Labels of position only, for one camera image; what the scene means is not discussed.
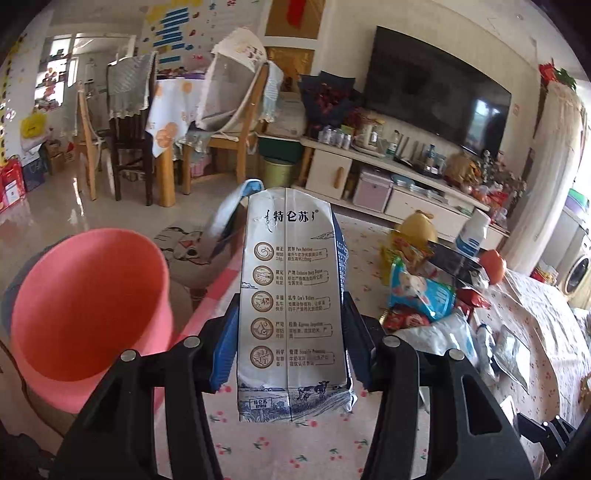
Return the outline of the black flat television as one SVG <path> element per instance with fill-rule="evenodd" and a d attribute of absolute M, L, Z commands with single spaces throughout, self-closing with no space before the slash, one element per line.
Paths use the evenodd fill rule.
<path fill-rule="evenodd" d="M 511 93 L 463 60 L 379 26 L 363 88 L 369 110 L 435 134 L 479 157 L 501 147 Z"/>

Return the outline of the pink storage box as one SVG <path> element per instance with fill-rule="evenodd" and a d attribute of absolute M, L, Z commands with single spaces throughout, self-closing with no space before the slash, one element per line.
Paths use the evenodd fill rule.
<path fill-rule="evenodd" d="M 394 182 L 392 177 L 382 171 L 363 167 L 353 194 L 353 204 L 383 213 L 390 199 Z"/>

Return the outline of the red gold candy packet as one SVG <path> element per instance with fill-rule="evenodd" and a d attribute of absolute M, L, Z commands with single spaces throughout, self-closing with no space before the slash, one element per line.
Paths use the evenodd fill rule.
<path fill-rule="evenodd" d="M 491 303 L 476 289 L 464 287 L 457 290 L 456 298 L 469 308 L 490 309 Z"/>

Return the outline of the blue white stool cushion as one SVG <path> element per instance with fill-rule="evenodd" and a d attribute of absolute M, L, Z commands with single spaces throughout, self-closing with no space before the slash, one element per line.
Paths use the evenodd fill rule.
<path fill-rule="evenodd" d="M 243 198 L 263 191 L 263 181 L 259 179 L 247 179 L 238 185 L 235 190 L 221 202 L 214 214 L 201 232 L 197 245 L 199 258 L 204 261 L 211 261 L 222 249 L 232 232 L 233 219 L 238 205 Z"/>

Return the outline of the white Magicday yogurt pouch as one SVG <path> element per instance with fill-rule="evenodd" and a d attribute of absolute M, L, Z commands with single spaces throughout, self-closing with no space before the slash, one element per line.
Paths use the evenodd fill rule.
<path fill-rule="evenodd" d="M 459 309 L 428 326 L 398 330 L 394 336 L 404 340 L 417 351 L 439 356 L 444 356 L 450 349 L 457 349 L 465 354 L 474 367 L 479 364 L 475 334 Z"/>

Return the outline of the crushed black white carton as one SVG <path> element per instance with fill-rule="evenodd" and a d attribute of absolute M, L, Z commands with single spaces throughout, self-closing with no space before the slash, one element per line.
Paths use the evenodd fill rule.
<path fill-rule="evenodd" d="M 440 243 L 429 241 L 428 246 L 433 253 L 429 261 L 450 274 L 458 285 L 484 289 L 489 287 L 489 276 L 480 263 Z"/>

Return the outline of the white TV cabinet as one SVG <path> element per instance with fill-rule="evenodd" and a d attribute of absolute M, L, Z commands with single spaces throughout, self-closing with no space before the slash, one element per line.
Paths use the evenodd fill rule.
<path fill-rule="evenodd" d="M 383 219 L 392 224 L 402 223 L 415 210 L 431 213 L 439 238 L 452 242 L 475 210 L 487 215 L 490 207 L 474 197 L 415 172 L 393 160 L 363 154 L 355 149 L 301 139 L 304 156 L 301 172 L 294 184 L 339 207 Z M 393 190 L 383 213 L 356 207 L 352 200 L 363 167 L 382 171 L 392 177 Z"/>

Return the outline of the red chocolate snack wrapper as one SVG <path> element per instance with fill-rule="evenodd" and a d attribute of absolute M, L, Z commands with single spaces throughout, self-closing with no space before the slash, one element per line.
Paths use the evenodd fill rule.
<path fill-rule="evenodd" d="M 394 305 L 386 310 L 380 318 L 380 323 L 389 333 L 431 324 L 424 314 L 405 305 Z"/>

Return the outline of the red gift boxes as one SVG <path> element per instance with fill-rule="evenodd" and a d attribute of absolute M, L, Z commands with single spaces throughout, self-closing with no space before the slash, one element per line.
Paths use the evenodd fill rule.
<path fill-rule="evenodd" d="M 26 196 L 21 164 L 17 156 L 10 157 L 1 168 L 0 212 L 3 212 Z"/>

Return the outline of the yellow red snack bag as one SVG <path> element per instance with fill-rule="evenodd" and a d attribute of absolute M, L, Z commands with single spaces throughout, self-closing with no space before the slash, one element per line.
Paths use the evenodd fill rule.
<path fill-rule="evenodd" d="M 380 276 L 384 286 L 388 286 L 391 280 L 391 271 L 394 263 L 401 260 L 409 272 L 415 271 L 426 259 L 428 251 L 424 244 L 416 241 L 408 235 L 393 230 L 385 244 L 380 248 Z"/>

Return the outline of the white plastic milk bottle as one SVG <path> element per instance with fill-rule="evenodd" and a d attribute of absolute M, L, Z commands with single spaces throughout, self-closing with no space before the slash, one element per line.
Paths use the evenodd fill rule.
<path fill-rule="evenodd" d="M 481 210 L 475 210 L 455 239 L 456 250 L 469 257 L 476 257 L 487 237 L 489 225 L 490 217 Z"/>

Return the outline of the blue white milk carton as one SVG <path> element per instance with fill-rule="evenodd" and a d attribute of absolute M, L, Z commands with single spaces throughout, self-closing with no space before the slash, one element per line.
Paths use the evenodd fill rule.
<path fill-rule="evenodd" d="M 284 187 L 249 198 L 236 360 L 243 421 L 352 410 L 342 334 L 348 256 L 330 203 Z"/>

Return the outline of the dark flower bouquet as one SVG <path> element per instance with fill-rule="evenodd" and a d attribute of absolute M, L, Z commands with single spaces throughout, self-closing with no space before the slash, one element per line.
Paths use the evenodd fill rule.
<path fill-rule="evenodd" d="M 325 71 L 301 76 L 298 89 L 308 121 L 305 135 L 317 139 L 325 126 L 355 128 L 360 123 L 363 95 L 356 90 L 355 82 L 355 78 Z"/>

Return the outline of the blue cartoon wipes packet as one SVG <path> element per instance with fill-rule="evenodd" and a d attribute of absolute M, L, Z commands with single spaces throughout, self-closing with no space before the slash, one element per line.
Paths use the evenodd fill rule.
<path fill-rule="evenodd" d="M 452 313 L 455 289 L 408 271 L 402 259 L 391 268 L 389 306 L 405 306 L 423 314 L 429 321 L 439 321 Z"/>

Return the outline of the red apple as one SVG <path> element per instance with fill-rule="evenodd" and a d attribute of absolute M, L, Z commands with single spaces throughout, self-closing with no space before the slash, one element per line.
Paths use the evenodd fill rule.
<path fill-rule="evenodd" d="M 507 263 L 498 251 L 484 251 L 479 257 L 479 262 L 485 269 L 491 285 L 496 285 L 503 280 L 506 274 Z"/>

